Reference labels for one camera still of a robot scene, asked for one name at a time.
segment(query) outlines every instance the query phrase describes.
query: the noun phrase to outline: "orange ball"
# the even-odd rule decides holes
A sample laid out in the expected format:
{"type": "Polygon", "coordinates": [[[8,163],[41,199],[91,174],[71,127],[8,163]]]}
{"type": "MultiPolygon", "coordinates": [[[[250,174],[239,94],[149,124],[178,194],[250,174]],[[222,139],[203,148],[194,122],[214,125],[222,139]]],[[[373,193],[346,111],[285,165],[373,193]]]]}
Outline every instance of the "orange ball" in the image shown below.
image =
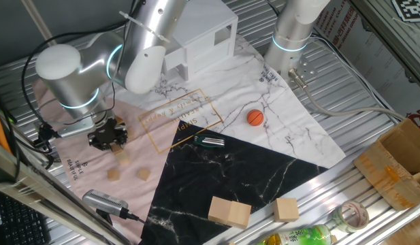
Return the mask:
{"type": "Polygon", "coordinates": [[[248,119],[248,123],[252,126],[258,126],[264,121],[263,112],[259,110],[251,110],[246,117],[248,119]]]}

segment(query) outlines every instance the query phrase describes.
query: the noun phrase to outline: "metal grating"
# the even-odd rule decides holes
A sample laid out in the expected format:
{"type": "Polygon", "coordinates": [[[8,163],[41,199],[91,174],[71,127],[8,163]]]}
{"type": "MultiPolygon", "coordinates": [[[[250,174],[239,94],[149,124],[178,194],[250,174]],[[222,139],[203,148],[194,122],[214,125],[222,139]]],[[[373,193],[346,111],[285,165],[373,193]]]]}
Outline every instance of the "metal grating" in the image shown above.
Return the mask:
{"type": "MultiPolygon", "coordinates": [[[[243,35],[256,48],[270,42],[276,16],[264,0],[223,1],[239,16],[239,34],[243,35]]],[[[273,2],[279,9],[285,4],[284,0],[273,2]]],[[[82,48],[90,38],[78,39],[70,44],[82,48]]],[[[376,105],[361,82],[349,73],[327,48],[317,43],[310,44],[307,47],[305,58],[314,65],[314,69],[317,71],[316,78],[308,81],[311,92],[318,102],[327,109],[347,110],[376,105]]],[[[27,70],[26,82],[29,97],[35,104],[34,94],[31,90],[31,83],[37,79],[33,69],[34,62],[35,58],[27,70]]],[[[0,94],[5,99],[12,114],[19,120],[18,127],[20,130],[30,139],[33,139],[37,136],[33,128],[36,118],[30,112],[20,92],[20,73],[24,63],[24,60],[20,60],[0,67],[0,94]]],[[[374,244],[380,242],[390,232],[420,214],[420,206],[404,212],[396,212],[390,208],[351,163],[365,147],[394,125],[394,122],[388,116],[376,112],[345,117],[328,117],[315,114],[303,92],[295,89],[294,93],[341,149],[345,151],[347,158],[324,174],[286,194],[286,196],[297,197],[298,199],[302,216],[296,223],[273,223],[272,209],[268,206],[251,216],[251,225],[247,230],[239,232],[237,229],[230,229],[216,237],[217,242],[211,244],[228,240],[236,242],[238,245],[250,244],[261,235],[277,228],[289,230],[315,223],[327,223],[332,227],[332,222],[327,216],[343,199],[356,199],[362,202],[368,207],[372,220],[369,229],[351,235],[333,229],[332,233],[337,235],[340,240],[339,244],[374,244]]],[[[67,188],[70,188],[63,166],[54,166],[50,172],[67,188]]],[[[47,219],[47,223],[52,238],[51,243],[92,244],[86,238],[50,218],[47,219]]]]}

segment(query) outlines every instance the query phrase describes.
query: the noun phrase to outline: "tape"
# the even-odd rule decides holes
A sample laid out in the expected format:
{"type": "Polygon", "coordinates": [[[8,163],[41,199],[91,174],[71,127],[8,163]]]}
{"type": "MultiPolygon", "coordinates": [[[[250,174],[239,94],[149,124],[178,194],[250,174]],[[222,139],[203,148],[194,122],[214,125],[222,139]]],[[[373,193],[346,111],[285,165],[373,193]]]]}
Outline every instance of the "tape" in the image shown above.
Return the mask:
{"type": "Polygon", "coordinates": [[[332,218],[337,228],[347,233],[363,229],[370,221],[367,209],[357,201],[346,201],[338,206],[332,212],[332,218]]]}

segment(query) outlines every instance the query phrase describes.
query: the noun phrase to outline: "plastic bottle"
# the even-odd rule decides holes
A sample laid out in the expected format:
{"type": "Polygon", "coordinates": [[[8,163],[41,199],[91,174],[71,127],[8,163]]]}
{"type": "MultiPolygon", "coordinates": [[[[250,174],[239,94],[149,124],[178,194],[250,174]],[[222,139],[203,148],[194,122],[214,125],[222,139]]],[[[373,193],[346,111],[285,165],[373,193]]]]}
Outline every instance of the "plastic bottle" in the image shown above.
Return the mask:
{"type": "Polygon", "coordinates": [[[331,231],[326,225],[315,225],[272,234],[258,245],[331,245],[331,231]]]}

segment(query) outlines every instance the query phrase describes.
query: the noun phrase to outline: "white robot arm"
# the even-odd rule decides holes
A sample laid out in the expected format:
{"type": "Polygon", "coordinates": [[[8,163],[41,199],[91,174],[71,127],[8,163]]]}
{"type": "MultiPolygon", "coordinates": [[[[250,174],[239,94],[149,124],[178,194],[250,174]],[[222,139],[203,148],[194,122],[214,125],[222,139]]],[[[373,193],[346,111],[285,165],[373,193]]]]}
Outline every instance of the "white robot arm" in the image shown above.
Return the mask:
{"type": "Polygon", "coordinates": [[[314,21],[330,0],[288,0],[276,21],[264,59],[283,78],[296,69],[314,21]]]}
{"type": "Polygon", "coordinates": [[[136,94],[148,92],[160,79],[165,39],[173,35],[186,3],[187,0],[136,1],[129,16],[145,28],[130,21],[125,27],[125,39],[110,31],[96,35],[83,50],[59,44],[38,56],[37,74],[77,120],[58,132],[62,138],[88,133],[89,144],[100,150],[110,149],[113,142],[127,141],[125,126],[116,124],[99,87],[113,80],[136,94]]]}

